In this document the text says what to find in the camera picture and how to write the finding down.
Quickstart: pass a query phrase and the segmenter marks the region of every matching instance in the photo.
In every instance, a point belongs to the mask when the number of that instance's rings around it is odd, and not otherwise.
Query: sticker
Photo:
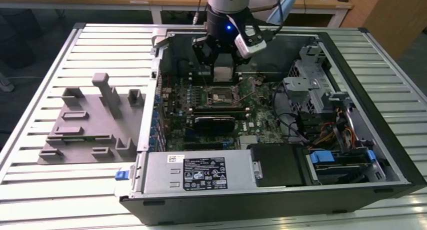
[[[129,1],[130,4],[148,4],[148,1]]]
[[[181,163],[184,161],[185,155],[166,155],[166,163]]]
[[[184,159],[182,169],[182,188],[185,191],[228,188],[224,157]]]

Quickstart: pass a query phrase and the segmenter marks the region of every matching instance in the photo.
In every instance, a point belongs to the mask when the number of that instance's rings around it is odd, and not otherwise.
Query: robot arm
[[[280,19],[289,14],[293,2],[281,0],[268,22],[281,24]],[[276,32],[260,30],[248,8],[249,0],[206,0],[206,3],[206,35],[194,39],[192,47],[198,63],[209,66],[212,72],[219,54],[231,54],[233,68],[247,64],[251,56],[267,47]],[[202,52],[204,44],[209,48],[208,54]]]

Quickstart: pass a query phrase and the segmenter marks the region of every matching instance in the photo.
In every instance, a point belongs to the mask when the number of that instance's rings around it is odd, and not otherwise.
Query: floor
[[[12,92],[0,91],[0,149],[9,137],[6,132],[13,130],[20,120],[74,23],[152,24],[149,12],[137,10],[66,10],[64,18],[58,18],[56,12],[48,9],[34,9],[33,14],[44,32],[42,37],[28,42],[37,58],[34,64],[21,69],[9,69],[0,62],[0,72],[14,84]],[[192,22],[185,12],[162,12],[161,16],[164,24],[190,24]],[[0,17],[0,28],[4,26],[5,22]],[[425,56],[427,34],[420,34],[397,63],[424,94],[427,94]]]

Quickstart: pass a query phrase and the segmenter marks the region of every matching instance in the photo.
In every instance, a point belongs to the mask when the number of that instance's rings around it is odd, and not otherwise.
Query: table leg
[[[150,6],[149,8],[152,23],[161,24],[161,6]]]
[[[328,28],[339,28],[340,27],[347,12],[348,12],[348,9],[336,9],[336,12],[335,12],[335,14],[331,18],[331,21],[328,22],[328,25],[327,25]]]

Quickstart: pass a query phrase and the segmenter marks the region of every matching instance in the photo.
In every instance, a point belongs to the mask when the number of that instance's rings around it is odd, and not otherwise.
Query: metal bracket
[[[348,93],[343,91],[337,91],[335,93],[329,93],[328,100],[329,101],[344,101],[348,98]]]
[[[154,28],[152,30],[150,43],[154,49],[160,48],[168,43],[168,30],[165,28]]]
[[[300,76],[289,76],[283,79],[285,89],[289,91],[308,91],[311,89],[319,89],[319,84],[315,80],[311,80]]]

